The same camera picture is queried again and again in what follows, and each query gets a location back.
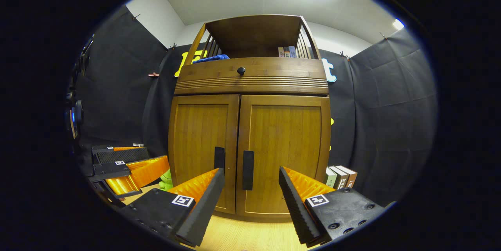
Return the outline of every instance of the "screw hole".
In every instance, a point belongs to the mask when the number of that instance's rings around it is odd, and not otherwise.
[[[338,223],[334,223],[334,224],[330,224],[329,225],[329,229],[336,229],[336,228],[339,228],[339,224]]]

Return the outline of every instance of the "blue cloth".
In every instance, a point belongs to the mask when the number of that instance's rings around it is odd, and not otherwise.
[[[214,60],[229,60],[229,57],[226,54],[221,54],[221,55],[216,55],[213,57],[207,57],[207,58],[204,58],[202,60],[193,61],[192,64],[200,63],[200,62],[207,62],[207,61],[214,61]]]

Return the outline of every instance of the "wooden floor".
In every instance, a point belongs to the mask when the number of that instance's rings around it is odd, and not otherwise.
[[[131,203],[152,188],[159,188],[159,186],[143,187],[142,194],[127,197],[124,203]],[[224,213],[215,212],[209,221],[202,244],[195,250],[302,251],[313,248],[306,248],[304,244],[299,244],[296,231],[290,221],[245,221],[242,218],[225,216]]]

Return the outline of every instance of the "ceiling light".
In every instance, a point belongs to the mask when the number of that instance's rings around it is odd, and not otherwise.
[[[404,24],[402,24],[402,22],[400,22],[398,19],[395,19],[395,22],[393,23],[393,26],[395,28],[397,28],[397,30],[400,30],[404,27]]]

